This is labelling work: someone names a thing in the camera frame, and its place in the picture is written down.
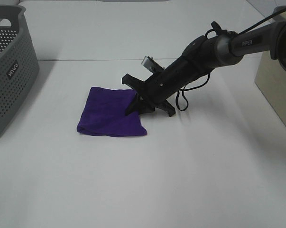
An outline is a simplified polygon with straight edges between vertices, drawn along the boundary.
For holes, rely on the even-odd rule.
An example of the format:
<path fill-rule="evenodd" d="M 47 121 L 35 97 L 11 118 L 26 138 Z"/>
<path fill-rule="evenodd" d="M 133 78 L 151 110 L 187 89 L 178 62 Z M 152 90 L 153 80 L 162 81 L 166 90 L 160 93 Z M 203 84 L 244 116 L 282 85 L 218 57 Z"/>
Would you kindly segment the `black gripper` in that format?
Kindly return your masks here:
<path fill-rule="evenodd" d="M 133 112 L 149 114 L 156 108 L 168 113 L 171 117 L 175 108 L 167 101 L 171 95 L 186 84 L 198 78 L 198 69 L 184 57 L 179 57 L 161 73 L 155 73 L 146 81 L 130 74 L 122 78 L 122 83 L 136 91 L 136 95 L 125 109 L 125 115 Z"/>

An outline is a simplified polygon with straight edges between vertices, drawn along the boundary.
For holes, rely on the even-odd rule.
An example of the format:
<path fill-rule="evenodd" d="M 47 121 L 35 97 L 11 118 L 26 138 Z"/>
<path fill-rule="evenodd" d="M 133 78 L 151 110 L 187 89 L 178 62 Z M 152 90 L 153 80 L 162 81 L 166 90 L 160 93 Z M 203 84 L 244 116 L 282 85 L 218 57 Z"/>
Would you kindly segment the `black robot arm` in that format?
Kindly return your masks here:
<path fill-rule="evenodd" d="M 198 37 L 166 68 L 146 57 L 142 64 L 152 72 L 146 81 L 126 74 L 122 83 L 137 94 L 125 114 L 135 111 L 139 114 L 151 113 L 158 108 L 173 116 L 175 108 L 167 98 L 190 82 L 210 74 L 215 68 L 239 63 L 247 54 L 269 51 L 271 58 L 278 60 L 286 71 L 286 20 L 241 35 L 222 30 L 215 23 L 213 28 L 217 34 L 215 37 Z"/>

